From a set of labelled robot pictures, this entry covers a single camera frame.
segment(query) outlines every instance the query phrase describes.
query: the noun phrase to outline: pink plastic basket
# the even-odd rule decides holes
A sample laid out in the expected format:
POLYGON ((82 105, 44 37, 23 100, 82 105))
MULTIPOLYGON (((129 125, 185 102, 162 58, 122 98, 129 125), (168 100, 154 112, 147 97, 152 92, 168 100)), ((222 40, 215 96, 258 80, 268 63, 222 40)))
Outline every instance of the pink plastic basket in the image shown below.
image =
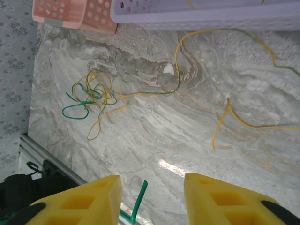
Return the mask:
POLYGON ((32 18, 53 26, 114 34, 111 20, 112 0, 34 0, 32 18))

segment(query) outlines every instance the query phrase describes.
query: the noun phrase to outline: wall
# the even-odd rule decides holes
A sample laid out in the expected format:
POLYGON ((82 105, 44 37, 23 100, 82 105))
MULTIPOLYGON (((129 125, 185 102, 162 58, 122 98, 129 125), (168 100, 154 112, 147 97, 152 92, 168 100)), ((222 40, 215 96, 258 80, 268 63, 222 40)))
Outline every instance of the wall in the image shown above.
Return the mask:
POLYGON ((0 0, 0 182, 18 166, 28 130, 37 23, 31 0, 0 0))

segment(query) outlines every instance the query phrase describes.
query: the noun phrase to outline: lavender plastic basket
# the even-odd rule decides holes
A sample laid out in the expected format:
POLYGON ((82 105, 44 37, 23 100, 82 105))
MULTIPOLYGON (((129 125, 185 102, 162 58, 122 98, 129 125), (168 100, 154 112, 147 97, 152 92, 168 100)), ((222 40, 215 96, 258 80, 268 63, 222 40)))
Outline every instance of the lavender plastic basket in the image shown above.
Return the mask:
POLYGON ((116 23, 149 30, 300 30, 300 0, 112 0, 116 23))

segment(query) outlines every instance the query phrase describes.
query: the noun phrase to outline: marble floor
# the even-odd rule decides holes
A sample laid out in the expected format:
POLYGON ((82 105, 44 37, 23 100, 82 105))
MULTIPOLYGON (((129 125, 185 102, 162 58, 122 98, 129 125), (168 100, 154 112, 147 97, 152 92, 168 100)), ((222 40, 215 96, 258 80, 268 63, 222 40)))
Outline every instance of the marble floor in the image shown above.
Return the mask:
MULTIPOLYGON (((274 68, 267 52, 241 33, 188 37, 179 53, 179 90, 128 98, 125 109, 103 120, 94 141, 87 133, 100 109, 85 120, 62 116, 62 108, 73 103, 65 92, 92 68, 122 93, 173 89, 174 52, 185 33, 121 24, 110 36, 40 24, 29 136, 87 181, 120 174, 124 210, 133 207, 147 180, 142 224, 188 224, 185 172, 269 195, 300 217, 300 131, 253 130, 228 114, 216 151, 211 146, 226 97, 253 125, 300 126, 300 77, 274 68)), ((299 33, 254 34, 273 49, 279 65, 300 70, 299 33)))

